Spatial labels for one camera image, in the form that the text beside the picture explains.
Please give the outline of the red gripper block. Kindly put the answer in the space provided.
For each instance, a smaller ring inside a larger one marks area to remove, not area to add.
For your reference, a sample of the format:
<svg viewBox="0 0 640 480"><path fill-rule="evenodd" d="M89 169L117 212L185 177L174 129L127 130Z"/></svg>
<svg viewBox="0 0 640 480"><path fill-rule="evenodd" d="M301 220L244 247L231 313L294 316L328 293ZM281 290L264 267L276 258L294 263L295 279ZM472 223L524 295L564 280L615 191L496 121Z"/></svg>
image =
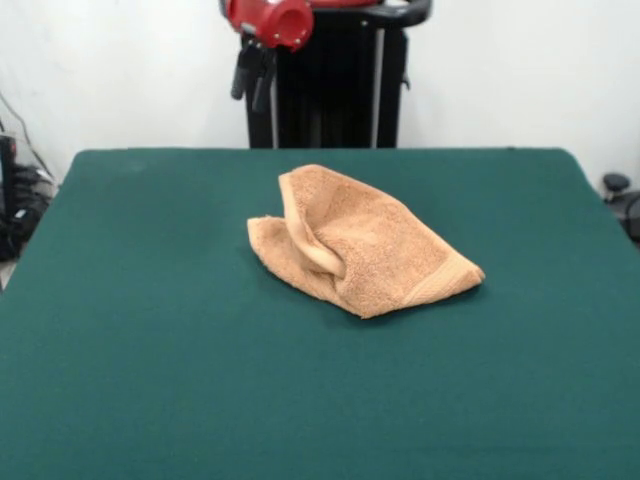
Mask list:
<svg viewBox="0 0 640 480"><path fill-rule="evenodd" d="M314 16L311 6L302 0L229 0L224 2L224 14L234 30L255 37L268 48L301 48L310 38ZM231 97L241 100L249 77L250 54L243 47L234 70ZM276 53L266 50L256 77L252 109L264 113L270 102L270 92L276 73Z"/></svg>

